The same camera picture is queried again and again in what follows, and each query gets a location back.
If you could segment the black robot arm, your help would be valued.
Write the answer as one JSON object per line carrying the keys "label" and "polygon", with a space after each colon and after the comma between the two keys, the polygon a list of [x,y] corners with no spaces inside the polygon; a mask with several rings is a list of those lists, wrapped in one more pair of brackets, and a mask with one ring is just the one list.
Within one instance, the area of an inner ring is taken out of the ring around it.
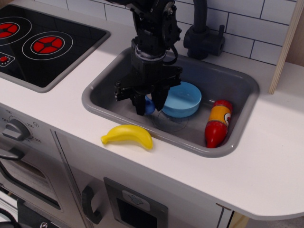
{"label": "black robot arm", "polygon": [[165,62],[168,50],[178,53],[180,40],[176,6],[172,0],[114,0],[133,13],[136,37],[132,39],[130,72],[115,83],[117,101],[130,99],[138,115],[145,114],[145,97],[152,96],[155,108],[164,107],[169,89],[181,83],[182,68],[176,59]]}

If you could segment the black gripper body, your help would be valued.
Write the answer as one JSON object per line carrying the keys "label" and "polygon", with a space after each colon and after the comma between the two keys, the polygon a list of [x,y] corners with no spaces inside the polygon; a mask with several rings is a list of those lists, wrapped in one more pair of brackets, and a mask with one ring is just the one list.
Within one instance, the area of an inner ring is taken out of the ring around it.
{"label": "black gripper body", "polygon": [[131,56],[131,70],[115,83],[116,100],[131,98],[133,94],[152,95],[155,86],[178,86],[180,66],[167,66],[162,60],[146,61]]}

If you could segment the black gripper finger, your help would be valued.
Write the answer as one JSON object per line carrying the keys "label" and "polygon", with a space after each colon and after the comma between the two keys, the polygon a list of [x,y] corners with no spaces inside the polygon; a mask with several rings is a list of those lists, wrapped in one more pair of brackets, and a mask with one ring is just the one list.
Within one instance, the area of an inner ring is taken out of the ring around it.
{"label": "black gripper finger", "polygon": [[169,89],[169,86],[156,85],[154,87],[154,90],[152,91],[152,101],[154,102],[155,108],[158,111],[160,111],[164,107]]}
{"label": "black gripper finger", "polygon": [[145,95],[133,94],[131,95],[131,101],[136,113],[143,116],[145,114]]}

